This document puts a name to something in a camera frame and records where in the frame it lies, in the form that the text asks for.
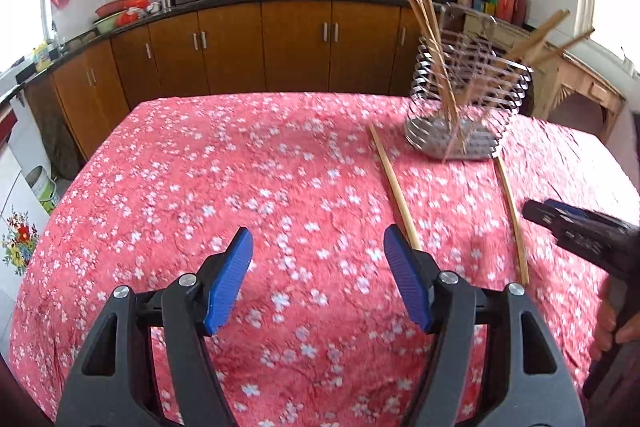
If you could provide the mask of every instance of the kitchen cabinet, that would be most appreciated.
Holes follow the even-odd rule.
[[[90,46],[53,71],[60,105],[85,158],[90,158],[127,116],[109,41]]]
[[[146,26],[139,26],[111,38],[113,55],[129,108],[162,97],[151,38]]]
[[[336,1],[329,91],[388,94],[400,8]]]
[[[209,94],[197,13],[153,22],[148,28],[163,94]]]
[[[110,133],[90,75],[84,55],[53,72],[66,121],[85,158],[90,158]]]
[[[331,13],[331,1],[262,3],[269,91],[328,91]]]
[[[111,42],[105,40],[90,46],[84,52],[84,56],[110,133],[129,114],[129,106],[113,59]]]
[[[400,29],[396,58],[391,74],[391,88],[389,94],[393,96],[408,96],[414,79],[418,45],[420,44],[420,26],[411,8],[400,10]]]
[[[264,92],[260,3],[203,10],[198,23],[210,93]]]

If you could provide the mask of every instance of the metal screw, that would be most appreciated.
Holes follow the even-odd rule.
[[[509,293],[511,295],[515,295],[518,297],[524,295],[524,288],[516,282],[512,282],[510,285],[507,286],[507,288],[509,289]]]
[[[128,286],[118,286],[113,291],[113,296],[116,299],[124,299],[127,295],[129,295],[129,287]]]
[[[198,278],[193,273],[186,273],[180,277],[178,283],[180,286],[193,286],[198,281]]]
[[[440,274],[440,280],[445,284],[456,284],[458,283],[458,275],[453,272],[442,272]]]

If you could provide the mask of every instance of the table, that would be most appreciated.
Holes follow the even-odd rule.
[[[442,269],[502,289],[514,238],[491,162],[428,160],[405,141],[406,100],[248,94],[143,103],[98,149],[51,217],[22,285],[11,361],[54,416],[74,356],[114,287],[161,288],[224,250],[239,226],[254,260],[229,322],[207,343],[242,426],[398,425],[425,364],[382,251],[399,216],[375,122]],[[557,198],[638,222],[640,202],[594,136],[517,117],[504,163],[518,204]],[[576,385],[601,270],[523,223],[529,294]],[[473,410],[478,327],[460,418]],[[166,415],[178,418],[161,330],[153,334]]]

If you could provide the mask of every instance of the spiral wire basket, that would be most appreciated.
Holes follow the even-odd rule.
[[[440,17],[442,54],[458,106],[458,123],[452,122],[442,104],[440,92],[446,79],[434,68],[424,37],[418,46],[406,139],[440,160],[496,157],[531,78],[529,68],[497,54],[492,45],[497,26],[493,17],[482,16],[483,31],[476,38],[446,29],[447,23],[469,11],[446,5]]]

